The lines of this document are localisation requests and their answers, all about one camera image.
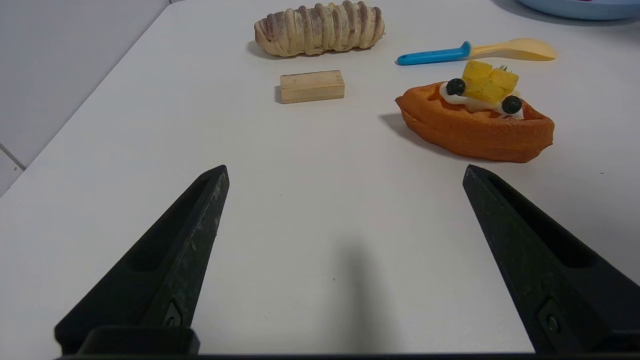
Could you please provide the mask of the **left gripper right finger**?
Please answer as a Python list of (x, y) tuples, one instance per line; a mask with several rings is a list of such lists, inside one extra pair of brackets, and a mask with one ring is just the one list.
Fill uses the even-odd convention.
[(495, 173), (462, 187), (538, 354), (637, 354), (640, 288)]

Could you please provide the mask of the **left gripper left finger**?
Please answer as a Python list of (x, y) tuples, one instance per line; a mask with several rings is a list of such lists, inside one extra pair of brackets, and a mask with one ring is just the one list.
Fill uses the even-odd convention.
[(55, 326), (64, 356), (190, 356), (191, 325), (230, 187), (202, 173)]

